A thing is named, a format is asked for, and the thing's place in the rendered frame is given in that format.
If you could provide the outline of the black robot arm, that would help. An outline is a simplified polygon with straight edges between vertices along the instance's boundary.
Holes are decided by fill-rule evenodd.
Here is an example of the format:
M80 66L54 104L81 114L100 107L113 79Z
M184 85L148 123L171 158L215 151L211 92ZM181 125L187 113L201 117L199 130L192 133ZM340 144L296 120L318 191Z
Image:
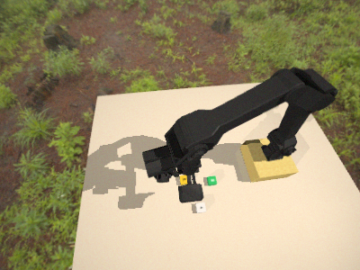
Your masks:
M334 102L337 93L312 68L282 68L260 85L216 108L180 117L164 135L165 146L142 152L148 178L169 183L171 176L179 177L177 167L196 167L223 134L284 103L288 103L288 108L279 127L267 136L271 143L261 149L268 162L289 157L296 151L295 135L305 120Z

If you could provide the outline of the green block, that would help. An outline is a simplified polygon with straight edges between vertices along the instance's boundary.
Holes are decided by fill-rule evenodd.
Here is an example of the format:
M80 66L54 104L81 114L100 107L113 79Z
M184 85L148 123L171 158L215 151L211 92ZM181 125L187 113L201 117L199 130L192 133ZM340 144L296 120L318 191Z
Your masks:
M208 182L208 186L217 185L216 176L208 176L207 182Z

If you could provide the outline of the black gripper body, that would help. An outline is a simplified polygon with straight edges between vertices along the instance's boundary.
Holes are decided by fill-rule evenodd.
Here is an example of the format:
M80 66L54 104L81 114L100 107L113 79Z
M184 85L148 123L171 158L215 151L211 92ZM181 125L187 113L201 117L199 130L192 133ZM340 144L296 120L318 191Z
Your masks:
M177 168L179 175L184 175L187 178L187 184L178 187L179 201L181 203L197 202L203 199L203 187L201 184L197 184L195 180L195 174L199 173L199 167L202 167L201 160L195 167L180 166ZM192 176L192 180L191 180ZM192 184L193 182L193 184Z

